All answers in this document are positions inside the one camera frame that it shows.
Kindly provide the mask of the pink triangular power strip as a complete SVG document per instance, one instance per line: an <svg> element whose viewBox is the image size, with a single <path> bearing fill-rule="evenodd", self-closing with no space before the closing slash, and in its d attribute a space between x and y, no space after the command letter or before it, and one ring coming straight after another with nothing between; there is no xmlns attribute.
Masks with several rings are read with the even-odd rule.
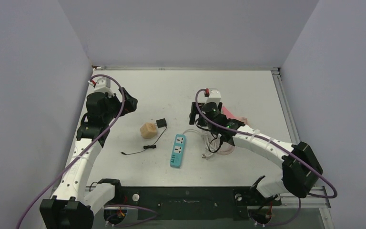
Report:
<svg viewBox="0 0 366 229"><path fill-rule="evenodd" d="M230 119L238 120L238 117L239 117L239 116L233 115L225 106L222 106L221 113L224 114L227 118L230 118Z"/></svg>

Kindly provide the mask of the beige cube adapter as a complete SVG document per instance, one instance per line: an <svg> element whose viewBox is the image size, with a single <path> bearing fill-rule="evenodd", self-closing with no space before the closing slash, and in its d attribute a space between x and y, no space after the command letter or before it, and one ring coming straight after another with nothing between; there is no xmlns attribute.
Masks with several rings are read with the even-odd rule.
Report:
<svg viewBox="0 0 366 229"><path fill-rule="evenodd" d="M151 139L158 134L157 127L154 123L145 123L140 128L141 137L144 139Z"/></svg>

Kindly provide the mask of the black plug with thin cable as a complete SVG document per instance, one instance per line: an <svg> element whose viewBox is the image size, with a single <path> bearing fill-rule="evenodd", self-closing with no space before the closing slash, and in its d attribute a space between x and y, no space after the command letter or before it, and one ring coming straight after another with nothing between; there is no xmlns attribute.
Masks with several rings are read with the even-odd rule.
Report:
<svg viewBox="0 0 366 229"><path fill-rule="evenodd" d="M155 149L157 142L160 140L164 132L167 130L167 121L165 118L158 119L155 123L144 123L140 128L140 134L143 139L152 139L157 137L152 144L144 145L141 151L134 153L121 152L122 155L130 156L145 152L148 149Z"/></svg>

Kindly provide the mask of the teal power strip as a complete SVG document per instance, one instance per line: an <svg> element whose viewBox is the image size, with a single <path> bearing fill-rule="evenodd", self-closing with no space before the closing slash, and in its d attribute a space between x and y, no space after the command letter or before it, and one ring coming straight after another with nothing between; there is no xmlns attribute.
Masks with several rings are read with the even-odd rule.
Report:
<svg viewBox="0 0 366 229"><path fill-rule="evenodd" d="M170 158L170 167L180 168L183 161L183 154L185 149L186 136L177 134L173 141L173 148Z"/></svg>

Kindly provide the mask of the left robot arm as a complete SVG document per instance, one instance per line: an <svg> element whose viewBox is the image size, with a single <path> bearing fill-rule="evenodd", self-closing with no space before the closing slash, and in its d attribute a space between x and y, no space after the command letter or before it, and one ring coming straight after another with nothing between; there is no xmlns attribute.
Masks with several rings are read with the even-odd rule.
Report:
<svg viewBox="0 0 366 229"><path fill-rule="evenodd" d="M136 110L138 101L125 88L119 89L119 100L110 89L94 90L87 96L87 112L77 129L71 162L61 175L61 181L49 199L43 199L40 213L48 229L90 229L95 214L108 202L118 205L123 192L117 179L105 179L104 186L85 193L94 162L104 147L109 126L119 117Z"/></svg>

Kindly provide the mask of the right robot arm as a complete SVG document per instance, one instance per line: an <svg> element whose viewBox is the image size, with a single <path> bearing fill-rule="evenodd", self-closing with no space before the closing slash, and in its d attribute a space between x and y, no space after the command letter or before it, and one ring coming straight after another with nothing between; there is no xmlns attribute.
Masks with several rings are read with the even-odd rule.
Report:
<svg viewBox="0 0 366 229"><path fill-rule="evenodd" d="M237 119L227 118L220 112L222 103L192 102L189 124L199 123L219 140L212 153L218 153L222 144L246 149L271 161L281 169L281 176L265 181L260 176L250 187L250 198L256 204L263 204L270 197L291 193L298 198L311 194L311 189L323 170L311 147L300 142L297 145L283 142L267 135Z"/></svg>

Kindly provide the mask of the aluminium table frame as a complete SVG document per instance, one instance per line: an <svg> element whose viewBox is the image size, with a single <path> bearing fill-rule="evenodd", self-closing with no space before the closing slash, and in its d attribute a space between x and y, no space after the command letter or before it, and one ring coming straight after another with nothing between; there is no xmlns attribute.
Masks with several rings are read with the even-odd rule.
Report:
<svg viewBox="0 0 366 229"><path fill-rule="evenodd" d="M138 100L132 114L121 117L111 128L104 149L99 153L88 183L115 178L124 187L233 187L249 186L265 175L266 181L279 176L279 169L262 156L236 149L222 156L204 159L205 146L189 125L189 112L196 92L201 88L220 91L223 105L235 116L246 117L252 128L278 140L295 141L295 132L286 118L289 112L277 88L278 75L272 70L159 70L99 69ZM134 153L157 137L143 139L140 128L165 118L167 130L155 149ZM186 136L180 168L170 167L173 141L177 134ZM159 220L138 223L138 210L131 210L122 223L124 229L252 229L247 220Z"/></svg>

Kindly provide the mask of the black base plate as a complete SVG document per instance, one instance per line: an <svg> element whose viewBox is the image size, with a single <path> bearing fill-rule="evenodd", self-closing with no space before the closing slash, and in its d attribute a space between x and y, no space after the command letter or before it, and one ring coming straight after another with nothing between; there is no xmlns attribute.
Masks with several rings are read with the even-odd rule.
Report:
<svg viewBox="0 0 366 229"><path fill-rule="evenodd" d="M280 206L280 199L267 199L250 187L120 187L107 205L142 207L138 219L159 220L248 219L250 210Z"/></svg>

